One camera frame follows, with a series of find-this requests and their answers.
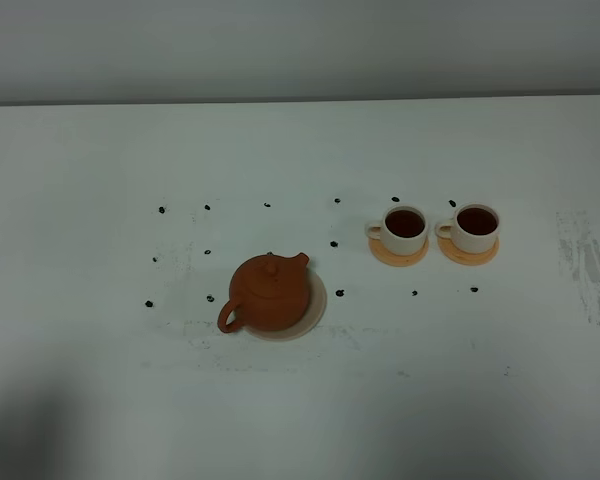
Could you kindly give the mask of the orange coaster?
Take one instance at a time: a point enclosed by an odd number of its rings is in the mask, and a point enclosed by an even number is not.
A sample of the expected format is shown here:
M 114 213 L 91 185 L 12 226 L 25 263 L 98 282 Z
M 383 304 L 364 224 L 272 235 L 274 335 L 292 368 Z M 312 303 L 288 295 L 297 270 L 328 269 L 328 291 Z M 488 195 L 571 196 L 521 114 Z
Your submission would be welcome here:
M 421 238 L 399 238 L 384 236 L 380 239 L 368 239 L 372 255 L 381 263 L 392 267 L 409 267 L 420 262 L 427 254 L 429 240 Z
M 472 254 L 457 248 L 450 239 L 437 238 L 440 251 L 451 261 L 464 266 L 480 266 L 489 263 L 498 253 L 500 241 L 496 239 L 493 247 L 485 252 Z

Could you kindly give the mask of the brown clay teapot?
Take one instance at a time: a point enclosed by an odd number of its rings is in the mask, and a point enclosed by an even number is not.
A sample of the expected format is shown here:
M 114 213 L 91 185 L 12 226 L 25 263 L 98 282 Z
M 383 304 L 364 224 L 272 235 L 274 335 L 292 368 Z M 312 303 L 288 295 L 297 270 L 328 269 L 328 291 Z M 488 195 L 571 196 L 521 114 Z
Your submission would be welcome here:
M 277 332 L 298 323 L 308 308 L 309 257 L 263 254 L 245 261 L 234 272 L 229 300 L 217 326 L 225 334 L 243 327 Z

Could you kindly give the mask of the right orange coaster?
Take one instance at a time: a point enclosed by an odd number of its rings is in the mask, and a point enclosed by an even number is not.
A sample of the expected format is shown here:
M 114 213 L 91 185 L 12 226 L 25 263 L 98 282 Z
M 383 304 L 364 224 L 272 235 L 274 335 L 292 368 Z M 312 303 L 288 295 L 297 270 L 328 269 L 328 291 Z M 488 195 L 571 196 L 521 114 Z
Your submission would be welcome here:
M 485 252 L 472 254 L 457 248 L 450 239 L 437 238 L 440 251 L 451 261 L 464 266 L 480 266 L 489 263 L 498 253 L 500 241 L 496 239 L 493 247 Z

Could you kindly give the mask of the white teacup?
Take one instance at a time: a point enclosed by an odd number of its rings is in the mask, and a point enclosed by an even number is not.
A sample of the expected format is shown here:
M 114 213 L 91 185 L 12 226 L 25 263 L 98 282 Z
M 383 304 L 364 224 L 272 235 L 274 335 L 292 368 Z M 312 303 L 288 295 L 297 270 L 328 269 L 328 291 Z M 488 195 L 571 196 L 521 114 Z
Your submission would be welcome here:
M 458 207 L 450 219 L 438 222 L 434 231 L 462 252 L 482 254 L 491 250 L 498 239 L 500 217 L 490 206 L 469 203 Z
M 370 240 L 377 240 L 391 254 L 410 256 L 425 245 L 428 223 L 424 214 L 409 205 L 389 208 L 379 221 L 368 222 L 364 228 Z

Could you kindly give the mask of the left orange coaster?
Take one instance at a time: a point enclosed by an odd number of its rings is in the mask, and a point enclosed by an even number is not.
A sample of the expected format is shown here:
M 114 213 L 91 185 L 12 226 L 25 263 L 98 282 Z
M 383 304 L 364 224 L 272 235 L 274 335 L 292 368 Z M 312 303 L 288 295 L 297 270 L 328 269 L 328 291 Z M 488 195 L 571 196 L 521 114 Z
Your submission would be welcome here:
M 392 267 L 409 267 L 420 262 L 427 254 L 429 240 L 421 238 L 399 238 L 384 236 L 380 239 L 368 239 L 372 255 L 381 263 Z

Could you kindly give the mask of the left white teacup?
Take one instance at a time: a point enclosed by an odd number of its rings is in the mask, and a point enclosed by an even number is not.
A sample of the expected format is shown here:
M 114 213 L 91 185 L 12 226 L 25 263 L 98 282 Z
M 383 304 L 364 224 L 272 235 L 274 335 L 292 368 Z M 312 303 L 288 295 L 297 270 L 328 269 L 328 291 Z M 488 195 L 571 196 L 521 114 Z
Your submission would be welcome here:
M 370 240 L 377 240 L 391 254 L 410 256 L 425 245 L 428 223 L 424 214 L 409 205 L 389 208 L 379 221 L 368 222 L 364 228 Z

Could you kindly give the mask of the right white teacup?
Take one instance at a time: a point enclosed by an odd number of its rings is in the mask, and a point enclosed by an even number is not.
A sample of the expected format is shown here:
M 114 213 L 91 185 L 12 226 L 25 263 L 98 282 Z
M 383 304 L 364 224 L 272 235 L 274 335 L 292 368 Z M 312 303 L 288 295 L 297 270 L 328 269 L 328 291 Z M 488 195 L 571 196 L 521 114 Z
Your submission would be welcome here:
M 482 254 L 491 250 L 498 239 L 500 217 L 490 206 L 469 203 L 458 207 L 450 219 L 438 222 L 434 231 L 462 252 Z

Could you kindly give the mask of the beige round teapot saucer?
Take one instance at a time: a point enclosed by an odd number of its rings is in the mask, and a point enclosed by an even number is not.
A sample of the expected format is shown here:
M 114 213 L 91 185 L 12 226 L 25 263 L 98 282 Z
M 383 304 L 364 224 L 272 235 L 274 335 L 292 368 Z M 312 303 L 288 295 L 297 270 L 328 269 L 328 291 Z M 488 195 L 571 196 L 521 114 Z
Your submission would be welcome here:
M 280 331 L 263 331 L 247 326 L 245 330 L 261 340 L 273 342 L 292 341 L 309 333 L 320 322 L 327 307 L 327 292 L 323 281 L 317 273 L 308 273 L 310 297 L 307 309 L 302 318 L 293 326 Z

